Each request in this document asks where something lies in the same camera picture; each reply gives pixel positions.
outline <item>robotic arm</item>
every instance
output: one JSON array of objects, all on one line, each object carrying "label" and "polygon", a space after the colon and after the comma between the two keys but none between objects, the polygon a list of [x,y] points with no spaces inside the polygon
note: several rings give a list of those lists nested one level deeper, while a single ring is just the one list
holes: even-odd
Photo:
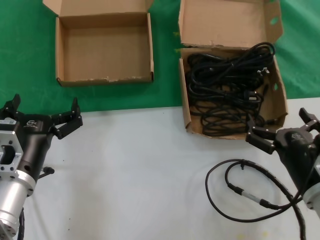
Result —
[{"label": "robotic arm", "polygon": [[277,151],[307,207],[320,218],[320,134],[313,138],[310,133],[320,133],[320,121],[304,108],[299,116],[305,123],[302,127],[277,132],[256,126],[249,117],[246,141],[268,154]]},{"label": "robotic arm", "polygon": [[52,116],[23,114],[17,111],[20,102],[16,94],[0,109],[0,240],[18,233],[26,198],[38,179],[54,173],[51,167],[43,168],[52,138],[63,139],[83,125],[76,98],[71,111]]}]

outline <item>white table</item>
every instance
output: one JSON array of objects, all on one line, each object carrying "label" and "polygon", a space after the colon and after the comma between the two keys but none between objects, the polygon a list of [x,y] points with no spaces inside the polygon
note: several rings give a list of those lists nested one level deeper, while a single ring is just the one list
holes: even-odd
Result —
[{"label": "white table", "polygon": [[[285,127],[300,127],[301,107],[320,117],[320,98],[289,100]],[[240,140],[212,140],[186,133],[180,107],[84,113],[84,125],[52,141],[45,166],[26,200],[25,240],[298,240],[293,209],[257,223],[220,216],[205,192],[205,176],[217,163],[243,158],[261,164],[292,194],[295,188],[277,153],[268,155]],[[227,165],[210,178],[213,200],[238,218],[265,209],[232,192]],[[275,204],[284,195],[263,175],[236,167],[230,181]],[[307,239],[318,240],[320,220],[299,204]]]}]

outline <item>table surface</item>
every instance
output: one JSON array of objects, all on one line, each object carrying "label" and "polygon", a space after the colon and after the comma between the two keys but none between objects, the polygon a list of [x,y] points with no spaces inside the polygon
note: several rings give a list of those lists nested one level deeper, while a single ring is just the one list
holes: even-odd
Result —
[{"label": "table surface", "polygon": [[[319,104],[320,98],[289,100],[285,127],[302,126],[301,107],[320,116]],[[40,179],[25,202],[25,240],[299,239],[292,209],[262,222],[239,223],[220,216],[206,195],[207,172],[232,158],[264,166],[295,194],[276,153],[242,140],[186,133],[180,107],[84,113],[83,122],[65,139],[52,141],[45,166],[55,174]],[[226,168],[209,179],[219,208],[244,219],[273,212],[227,188]],[[249,168],[233,169],[230,181],[271,203],[288,202]],[[320,220],[303,202],[299,206],[307,239],[318,240]]]},{"label": "table surface", "polygon": [[[84,112],[181,105],[179,0],[154,0],[150,9],[153,83],[69,88],[55,79],[56,16],[42,1],[0,0],[1,103],[18,93],[20,111],[31,114],[67,111],[73,97]],[[276,56],[287,97],[320,97],[320,1],[280,3],[284,35]]]}]

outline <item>empty cardboard box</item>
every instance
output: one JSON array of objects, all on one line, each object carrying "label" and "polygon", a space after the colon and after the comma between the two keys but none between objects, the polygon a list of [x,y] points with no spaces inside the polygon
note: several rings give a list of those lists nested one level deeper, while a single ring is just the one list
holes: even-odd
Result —
[{"label": "empty cardboard box", "polygon": [[63,87],[152,82],[152,0],[43,0],[55,12]]},{"label": "empty cardboard box", "polygon": [[[234,57],[258,43],[275,43],[283,34],[280,4],[277,0],[181,0],[178,24],[182,44],[197,47],[181,49],[179,60],[184,126],[187,132],[203,135],[200,117],[190,114],[185,79],[190,70],[188,56],[209,53]],[[276,58],[269,71],[264,78],[264,85],[268,84],[269,88],[260,115],[265,120],[276,120],[276,125],[270,128],[279,129],[283,127],[288,107]],[[257,92],[261,93],[263,89],[264,86]],[[237,134],[218,138],[245,137],[246,134]]]}]

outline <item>black cable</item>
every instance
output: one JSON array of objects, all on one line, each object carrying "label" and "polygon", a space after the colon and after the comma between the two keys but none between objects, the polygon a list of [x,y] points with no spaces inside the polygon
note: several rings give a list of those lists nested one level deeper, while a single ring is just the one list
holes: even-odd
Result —
[{"label": "black cable", "polygon": [[274,62],[275,47],[262,42],[233,58],[205,53],[191,54],[186,74],[190,113],[200,117],[202,133],[227,136],[246,132],[248,114],[257,126],[265,121],[260,116],[264,95],[256,90],[264,85],[264,73]]},{"label": "black cable", "polygon": [[25,237],[25,213],[24,208],[22,208],[20,216],[19,216],[19,230],[17,240],[24,240]]},{"label": "black cable", "polygon": [[[288,204],[285,204],[285,205],[281,205],[281,206],[278,206],[278,205],[275,205],[275,204],[271,204],[269,203],[268,201],[264,200],[264,199],[261,199],[260,200],[260,205],[265,207],[265,208],[270,208],[270,209],[274,209],[274,210],[277,210],[279,209],[278,211],[276,212],[273,212],[271,214],[268,214],[266,216],[262,216],[262,217],[258,217],[258,218],[254,218],[254,219],[239,219],[239,218],[235,218],[235,217],[231,217],[231,216],[228,216],[226,215],[224,212],[222,212],[216,205],[215,203],[213,202],[211,196],[210,196],[210,192],[209,192],[209,187],[208,187],[208,180],[209,180],[209,176],[210,174],[216,169],[218,168],[219,166],[223,165],[223,164],[226,164],[226,163],[232,163],[234,162],[233,164],[231,164],[226,172],[225,172],[225,182],[227,184],[227,186],[232,189],[234,192],[236,192],[237,194],[239,195],[242,195],[245,191],[240,188],[240,187],[237,187],[237,186],[234,186],[233,184],[231,184],[229,181],[228,181],[228,174],[229,174],[229,171],[232,167],[236,166],[236,165],[241,165],[242,169],[244,166],[249,166],[251,168],[254,168],[256,170],[258,170],[259,172],[261,172],[262,174],[264,174],[267,178],[269,178],[273,183],[275,183],[275,185],[285,194],[285,196],[287,197],[287,199],[289,200],[290,203]],[[303,191],[306,190],[306,187],[308,185],[308,181],[310,180],[311,176],[312,176],[312,173],[313,173],[313,167],[312,169],[310,170],[310,173],[308,175],[308,177],[306,178],[305,180],[305,183],[304,185],[301,187],[301,189],[298,190],[298,192],[296,193],[296,195],[293,197],[291,195],[291,193],[288,191],[288,189],[273,175],[271,174],[268,170],[266,170],[264,167],[252,162],[252,161],[248,161],[248,160],[244,160],[244,159],[230,159],[230,160],[226,160],[226,161],[223,161],[223,162],[220,162],[219,164],[215,165],[213,168],[211,168],[211,170],[207,173],[206,177],[205,177],[205,191],[206,191],[206,194],[208,196],[208,199],[211,203],[211,205],[213,206],[213,208],[219,213],[221,214],[222,216],[224,216],[225,218],[229,219],[229,220],[232,220],[232,221],[235,221],[235,222],[240,222],[240,223],[255,223],[255,222],[259,222],[259,221],[262,221],[262,220],[266,220],[266,219],[269,219],[269,218],[272,218],[272,217],[275,217],[283,212],[285,212],[286,210],[288,210],[290,207],[293,207],[294,209],[294,212],[295,212],[295,215],[297,217],[297,220],[298,220],[298,223],[299,223],[299,227],[300,227],[300,239],[301,240],[306,240],[306,225],[305,225],[305,220],[301,214],[301,211],[299,209],[299,207],[297,206],[297,203],[299,203],[302,198],[299,198],[299,196],[301,195],[301,193]]]}]

